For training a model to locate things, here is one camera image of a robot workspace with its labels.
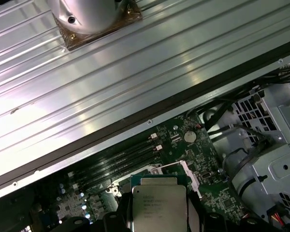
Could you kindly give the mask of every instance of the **screw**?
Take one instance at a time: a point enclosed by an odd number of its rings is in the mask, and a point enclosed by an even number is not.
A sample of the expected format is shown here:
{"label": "screw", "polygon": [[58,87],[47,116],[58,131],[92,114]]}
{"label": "screw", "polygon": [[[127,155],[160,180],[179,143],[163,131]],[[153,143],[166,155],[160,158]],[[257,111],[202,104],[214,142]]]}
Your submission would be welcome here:
{"label": "screw", "polygon": [[68,23],[75,23],[75,18],[73,16],[70,16],[68,18]]}
{"label": "screw", "polygon": [[209,216],[210,216],[211,218],[214,218],[214,219],[219,218],[219,215],[218,215],[218,214],[214,214],[214,213],[211,213]]}
{"label": "screw", "polygon": [[152,172],[152,174],[158,174],[159,173],[157,169],[153,169],[153,170],[151,170],[151,172]]}
{"label": "screw", "polygon": [[247,219],[247,223],[249,223],[251,225],[256,225],[257,224],[256,220],[255,219],[252,219],[252,218],[248,218]]}

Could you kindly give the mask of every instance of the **metal panel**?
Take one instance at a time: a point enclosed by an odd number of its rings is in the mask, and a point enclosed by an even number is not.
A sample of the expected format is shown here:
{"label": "metal panel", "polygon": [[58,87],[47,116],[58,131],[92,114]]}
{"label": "metal panel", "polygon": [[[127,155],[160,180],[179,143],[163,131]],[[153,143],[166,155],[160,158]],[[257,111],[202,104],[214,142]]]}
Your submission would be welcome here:
{"label": "metal panel", "polygon": [[[284,61],[286,63],[290,62],[290,56],[285,57]],[[214,91],[211,91],[207,94],[201,95],[197,99],[194,99],[193,101],[189,101],[185,104],[180,105],[179,107],[176,107],[164,114],[161,114],[153,119],[151,119],[150,124],[147,122],[142,123],[136,127],[133,127],[129,130],[124,131],[123,133],[111,137],[110,139],[107,139],[99,144],[91,146],[89,149],[84,149],[82,152],[77,153],[74,156],[68,157],[62,161],[58,161],[55,165],[49,166],[47,168],[41,169],[41,170],[36,170],[33,173],[30,173],[28,176],[21,175],[21,176],[16,176],[14,175],[13,178],[3,178],[5,181],[0,182],[0,197],[7,195],[13,191],[16,191],[17,189],[21,189],[39,179],[42,179],[52,173],[55,173],[65,167],[68,167],[69,165],[72,165],[82,159],[85,159],[89,156],[92,156],[99,151],[102,151],[108,147],[111,147],[112,145],[122,142],[126,139],[131,138],[132,136],[141,133],[153,126],[156,126],[172,117],[175,117],[179,114],[182,114],[183,112],[191,109],[192,107],[196,105],[202,105],[205,104],[209,101],[211,101],[213,98],[220,96],[221,94],[227,93],[231,91],[234,88],[237,88],[249,81],[252,81],[261,75],[264,75],[272,70],[275,70],[279,68],[281,64],[279,62],[272,63],[262,69],[258,69],[249,75],[246,75],[232,83],[229,83],[223,87],[217,88]]]}
{"label": "metal panel", "polygon": [[0,175],[290,41],[290,0],[138,4],[72,52],[44,0],[0,6]]}

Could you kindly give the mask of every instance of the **chip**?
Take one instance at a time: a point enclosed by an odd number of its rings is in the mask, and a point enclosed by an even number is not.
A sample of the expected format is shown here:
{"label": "chip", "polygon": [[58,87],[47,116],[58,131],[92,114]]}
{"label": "chip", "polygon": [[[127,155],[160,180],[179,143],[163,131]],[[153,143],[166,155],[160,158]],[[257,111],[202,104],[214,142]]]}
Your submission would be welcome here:
{"label": "chip", "polygon": [[233,203],[232,203],[232,201],[230,200],[230,199],[227,199],[227,200],[225,200],[224,202],[223,202],[223,204],[224,204],[224,207],[227,209],[227,208],[230,208],[232,205],[233,205]]}

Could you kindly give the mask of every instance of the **black cable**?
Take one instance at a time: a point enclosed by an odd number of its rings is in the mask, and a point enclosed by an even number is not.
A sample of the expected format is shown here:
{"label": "black cable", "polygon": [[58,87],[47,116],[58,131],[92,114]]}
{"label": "black cable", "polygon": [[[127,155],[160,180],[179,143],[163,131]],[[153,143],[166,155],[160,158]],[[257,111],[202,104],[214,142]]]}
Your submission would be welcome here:
{"label": "black cable", "polygon": [[260,140],[264,140],[265,136],[251,128],[248,128],[248,127],[245,127],[243,125],[239,125],[239,124],[233,124],[234,127],[237,127],[237,128],[241,128],[243,130],[246,130],[247,132],[253,134],[253,135],[256,135]]}
{"label": "black cable", "polygon": [[230,191],[231,191],[231,193],[232,193],[232,196],[233,196],[233,197],[234,197],[238,202],[240,202],[240,203],[242,204],[242,206],[243,206],[247,211],[249,211],[249,212],[250,212],[251,214],[253,214],[255,217],[261,219],[261,217],[260,217],[258,214],[256,214],[256,213],[255,213],[251,208],[249,208],[249,207],[247,206],[247,204],[243,201],[243,199],[240,198],[240,197],[238,196],[237,191],[236,191],[234,185],[232,184],[231,179],[228,180],[228,186],[229,186],[229,189],[230,189]]}
{"label": "black cable", "polygon": [[240,190],[238,196],[239,196],[239,197],[242,197],[243,194],[244,194],[244,192],[245,192],[245,190],[246,190],[246,189],[247,189],[251,184],[253,184],[253,183],[255,183],[255,182],[256,182],[256,179],[255,179],[255,178],[251,178],[251,179],[248,180],[246,183],[244,183],[244,185],[242,186],[242,188],[241,188],[241,190]]}
{"label": "black cable", "polygon": [[210,132],[208,132],[207,134],[208,134],[208,135],[214,135],[214,134],[218,134],[218,133],[221,133],[221,132],[227,131],[227,130],[229,130],[229,129],[230,129],[230,126],[228,125],[228,126],[225,126],[225,127],[220,128],[220,129],[218,129],[218,130],[210,131]]}
{"label": "black cable", "polygon": [[260,141],[258,146],[245,158],[242,159],[241,162],[233,169],[233,172],[230,174],[230,180],[232,181],[234,177],[241,171],[241,169],[254,158],[256,158],[260,153],[268,146],[268,141],[263,140]]}
{"label": "black cable", "polygon": [[223,158],[223,161],[222,161],[222,169],[223,169],[223,170],[225,170],[225,165],[226,165],[226,161],[227,161],[227,159],[228,159],[231,155],[234,155],[234,154],[236,154],[236,153],[239,152],[239,151],[243,151],[245,154],[248,155],[248,152],[247,152],[245,149],[243,149],[242,147],[240,147],[240,148],[238,148],[238,149],[236,149],[236,150],[230,152],[229,154],[226,155],[225,158]]}

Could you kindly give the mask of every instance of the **electronic component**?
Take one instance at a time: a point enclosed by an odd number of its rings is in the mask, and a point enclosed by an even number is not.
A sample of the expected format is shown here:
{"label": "electronic component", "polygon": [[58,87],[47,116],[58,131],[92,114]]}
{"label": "electronic component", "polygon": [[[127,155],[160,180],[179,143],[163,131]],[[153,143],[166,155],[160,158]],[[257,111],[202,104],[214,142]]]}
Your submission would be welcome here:
{"label": "electronic component", "polygon": [[209,177],[211,177],[211,173],[204,173],[204,174],[202,174],[202,178],[203,179],[207,179],[207,178],[209,178]]}
{"label": "electronic component", "polygon": [[153,133],[153,134],[151,134],[151,135],[150,135],[150,138],[151,138],[151,139],[157,139],[157,138],[158,138],[157,133]]}
{"label": "electronic component", "polygon": [[142,178],[132,193],[134,231],[187,231],[187,191],[176,178]]}
{"label": "electronic component", "polygon": [[187,143],[194,143],[197,139],[197,135],[195,132],[193,131],[187,131],[185,134],[184,134],[184,140],[187,142]]}
{"label": "electronic component", "polygon": [[232,201],[230,199],[227,199],[223,202],[223,205],[224,207],[227,209],[227,208],[230,208],[232,206]]}

